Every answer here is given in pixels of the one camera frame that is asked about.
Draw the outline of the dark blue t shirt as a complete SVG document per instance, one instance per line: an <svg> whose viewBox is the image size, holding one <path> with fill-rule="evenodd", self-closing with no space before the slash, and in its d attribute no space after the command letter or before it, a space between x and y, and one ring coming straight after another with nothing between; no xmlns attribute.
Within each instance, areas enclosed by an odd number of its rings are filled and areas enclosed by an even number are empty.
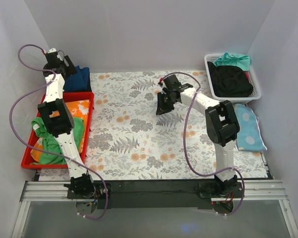
<svg viewBox="0 0 298 238"><path fill-rule="evenodd" d="M64 92L91 92L90 69L76 66L76 74L65 79Z"/></svg>

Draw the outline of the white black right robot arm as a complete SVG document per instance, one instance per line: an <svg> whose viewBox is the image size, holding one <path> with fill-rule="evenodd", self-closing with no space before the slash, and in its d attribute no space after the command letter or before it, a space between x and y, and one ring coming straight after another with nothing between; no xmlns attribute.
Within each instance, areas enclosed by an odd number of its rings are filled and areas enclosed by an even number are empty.
<svg viewBox="0 0 298 238"><path fill-rule="evenodd" d="M234 168L233 147L240 131L239 123L230 101L217 101L199 93L198 88L186 83L181 84L176 73L170 73L158 82L161 91L157 95L156 115L174 110L176 103L195 109L205 117L207 135L216 151L217 167L211 175L211 185L205 190L220 197L228 196L237 186L237 170Z"/></svg>

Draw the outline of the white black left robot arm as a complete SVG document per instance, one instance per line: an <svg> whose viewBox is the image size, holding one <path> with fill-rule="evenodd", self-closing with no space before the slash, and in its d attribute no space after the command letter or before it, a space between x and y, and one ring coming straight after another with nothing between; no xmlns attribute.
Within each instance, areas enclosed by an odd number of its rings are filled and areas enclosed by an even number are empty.
<svg viewBox="0 0 298 238"><path fill-rule="evenodd" d="M60 150L67 158L70 184L65 187L74 194L91 198L96 187L82 160L74 137L74 119L63 100L63 87L66 74L74 72L72 63L65 63L55 48L43 52L47 64L43 67L43 75L48 84L44 101L38 105L38 111L47 131L54 136Z"/></svg>

